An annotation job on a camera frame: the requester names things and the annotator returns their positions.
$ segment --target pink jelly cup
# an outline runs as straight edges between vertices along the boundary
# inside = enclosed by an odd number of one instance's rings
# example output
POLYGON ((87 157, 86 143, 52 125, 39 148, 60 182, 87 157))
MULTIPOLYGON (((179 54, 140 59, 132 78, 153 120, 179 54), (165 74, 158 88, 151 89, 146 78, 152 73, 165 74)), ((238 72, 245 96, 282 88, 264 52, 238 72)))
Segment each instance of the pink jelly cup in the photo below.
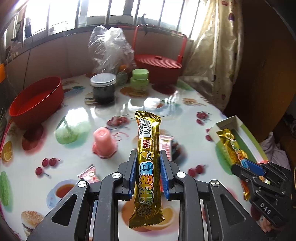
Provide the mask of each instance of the pink jelly cup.
POLYGON ((117 148, 117 142, 107 128, 100 127, 94 132, 92 151, 99 157, 109 158, 117 151, 117 148))

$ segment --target table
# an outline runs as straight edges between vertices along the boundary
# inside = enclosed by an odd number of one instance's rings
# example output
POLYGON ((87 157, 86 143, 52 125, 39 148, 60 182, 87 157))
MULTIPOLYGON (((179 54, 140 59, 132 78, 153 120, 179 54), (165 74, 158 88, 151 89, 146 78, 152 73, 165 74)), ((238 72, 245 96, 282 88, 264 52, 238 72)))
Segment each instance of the table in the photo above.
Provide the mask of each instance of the table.
MULTIPOLYGON (((21 219, 24 211, 46 216, 59 199, 57 189, 65 184, 77 183, 77 175, 91 164, 96 166, 97 176, 102 180, 117 171, 120 163, 128 160, 131 150, 137 146, 135 137, 138 126, 134 113, 143 109, 162 117, 160 134, 174 136, 177 150, 174 161, 181 171, 187 173, 189 168, 205 165, 205 172, 196 179, 204 182, 219 180, 250 212, 251 205, 243 199, 238 178, 225 171, 214 142, 206 139, 206 129, 226 117, 190 86, 179 80, 172 95, 160 93, 150 86, 149 95, 142 97, 134 97, 129 92, 128 84, 117 86, 115 104, 100 107, 92 99, 88 77, 82 75, 62 82, 65 98, 60 109, 40 126, 27 132, 10 121, 2 140, 0 172, 7 175, 9 203, 2 202, 0 207, 7 224, 21 240, 27 238, 22 225, 25 221, 21 219), (202 125, 196 121, 197 112, 201 111, 209 115, 202 125), (129 123, 119 127, 109 126, 118 142, 118 151, 111 158, 101 159, 91 151, 94 141, 92 133, 99 127, 107 126, 107 121, 113 116, 122 115, 129 119, 129 123), (71 126, 70 132, 65 128, 65 123, 71 126), (9 150, 12 150, 12 157, 9 154, 4 157, 3 153, 9 150), (44 158, 60 159, 54 167, 44 168, 50 177, 35 174, 35 169, 41 166, 44 158)), ((178 201, 166 201, 163 196, 162 209, 165 223, 133 230, 126 224, 133 211, 133 202, 119 201, 119 240, 178 240, 178 201)), ((205 222, 204 230, 207 240, 205 222)))

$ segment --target patterned beige curtain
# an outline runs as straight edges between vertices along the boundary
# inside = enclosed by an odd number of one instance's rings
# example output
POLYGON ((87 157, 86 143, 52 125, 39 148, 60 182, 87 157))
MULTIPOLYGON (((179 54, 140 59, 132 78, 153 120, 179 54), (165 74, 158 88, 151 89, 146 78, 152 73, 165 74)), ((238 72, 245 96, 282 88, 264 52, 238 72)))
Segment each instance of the patterned beige curtain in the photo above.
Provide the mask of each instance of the patterned beige curtain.
POLYGON ((206 14, 181 79, 223 111, 242 59, 241 0, 204 2, 206 14))

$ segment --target red basket lid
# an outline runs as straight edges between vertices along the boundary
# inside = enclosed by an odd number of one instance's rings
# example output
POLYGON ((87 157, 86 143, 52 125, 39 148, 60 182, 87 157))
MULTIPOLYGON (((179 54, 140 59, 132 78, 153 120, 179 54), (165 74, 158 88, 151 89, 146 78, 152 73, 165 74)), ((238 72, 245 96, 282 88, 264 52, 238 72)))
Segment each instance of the red basket lid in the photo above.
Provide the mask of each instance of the red basket lid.
POLYGON ((158 66, 168 69, 179 69, 182 68, 182 65, 175 60, 170 58, 150 55, 150 54, 137 54, 135 55, 135 60, 144 64, 149 64, 153 66, 158 66))

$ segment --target red oval basket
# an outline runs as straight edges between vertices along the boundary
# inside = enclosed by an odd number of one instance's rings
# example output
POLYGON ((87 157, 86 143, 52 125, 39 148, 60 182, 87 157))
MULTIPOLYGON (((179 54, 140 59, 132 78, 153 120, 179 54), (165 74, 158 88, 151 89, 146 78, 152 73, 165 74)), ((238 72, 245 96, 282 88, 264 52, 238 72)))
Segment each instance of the red oval basket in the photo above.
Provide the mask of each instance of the red oval basket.
MULTIPOLYGON (((150 27, 163 29, 161 27, 157 27, 155 25, 150 24, 140 24, 135 29, 135 34, 133 37, 133 49, 135 51, 136 48, 136 40, 137 33, 139 27, 150 27)), ((176 84, 178 76, 181 75, 182 72, 182 60, 183 54, 186 47, 187 37, 184 34, 174 31, 176 34, 183 37, 182 47, 180 53, 178 55, 177 61, 172 60, 170 58, 151 55, 151 54, 135 54, 135 62, 137 66, 141 69, 147 69, 149 71, 149 81, 152 84, 176 84)))
POLYGON ((28 86, 12 102, 9 114, 16 126, 28 129, 49 118, 64 98, 62 79, 47 77, 28 86))

